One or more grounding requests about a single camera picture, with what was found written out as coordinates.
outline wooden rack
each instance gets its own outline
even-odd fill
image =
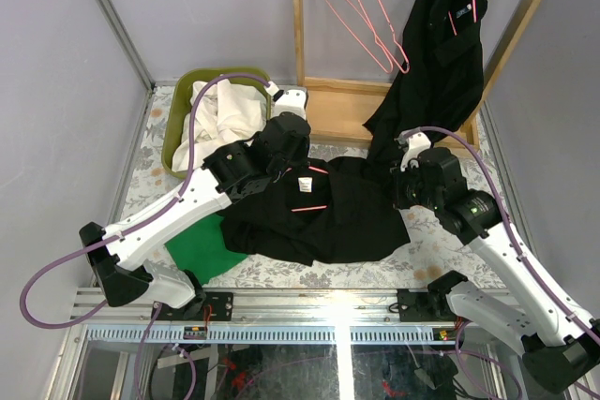
[[[458,131],[459,135],[477,149],[479,148],[477,113],[541,1],[521,0],[519,2],[496,50],[487,63],[481,101]],[[312,127],[311,139],[318,143],[368,147],[371,135],[362,124],[382,103],[390,83],[306,77],[304,26],[303,0],[293,0],[296,79],[299,86],[305,86],[309,91],[307,116]],[[454,140],[446,139],[438,145],[447,146],[453,153],[461,156],[466,154],[465,149]]]

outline hanging black jacket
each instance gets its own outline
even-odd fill
[[[410,241],[399,211],[376,184],[360,178],[362,158],[308,161],[329,173],[290,170],[224,210],[221,231],[229,250],[312,265],[376,261]]]
[[[417,126],[441,126],[456,131],[475,109],[484,87],[483,53],[479,38],[488,0],[416,0],[402,34],[410,70],[398,73],[383,103],[365,123],[373,134],[367,160],[381,166],[402,158],[394,138]],[[455,36],[452,15],[457,30]],[[432,141],[443,138],[428,133]]]

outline white cloth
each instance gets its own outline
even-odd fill
[[[196,81],[190,103],[204,88],[206,82]],[[264,128],[266,99],[258,89],[222,80],[211,86],[196,110],[194,124],[194,165],[199,168],[204,159],[225,144],[246,140]],[[189,114],[184,120],[181,145],[172,156],[174,171],[186,170],[189,159]]]

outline green basket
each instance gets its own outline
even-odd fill
[[[174,172],[173,154],[181,145],[181,134],[184,131],[184,120],[186,115],[191,111],[191,103],[189,99],[192,95],[192,85],[195,81],[211,81],[221,74],[229,74],[231,72],[247,72],[253,75],[263,77],[265,80],[270,80],[269,76],[263,70],[256,67],[216,67],[212,69],[194,69],[184,75],[175,85],[175,92],[172,95],[171,110],[169,111],[169,121],[165,131],[165,141],[162,146],[162,166],[165,170],[174,177],[186,178],[186,171],[181,170]],[[266,98],[266,118],[271,117],[271,97],[266,94],[264,86],[257,81],[236,77],[229,79],[231,83],[244,84],[246,86],[254,86]]]

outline patterned table surface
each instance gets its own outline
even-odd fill
[[[173,98],[172,87],[157,88],[152,110],[136,156],[122,217],[127,217],[170,191],[180,180],[162,168],[160,153]],[[490,155],[485,130],[479,126],[481,152],[497,186],[498,176]],[[313,144],[310,156],[331,159],[336,156],[366,156],[367,150]],[[477,164],[462,159],[469,186],[488,190]],[[402,211],[411,242],[378,262],[322,264],[312,267],[252,255],[227,273],[214,277],[207,286],[220,288],[296,288],[296,289],[397,289],[422,288],[450,270],[467,275],[480,288],[503,288],[502,281],[469,248],[442,229],[433,213],[421,207]],[[166,248],[158,248],[151,260],[173,265]]]

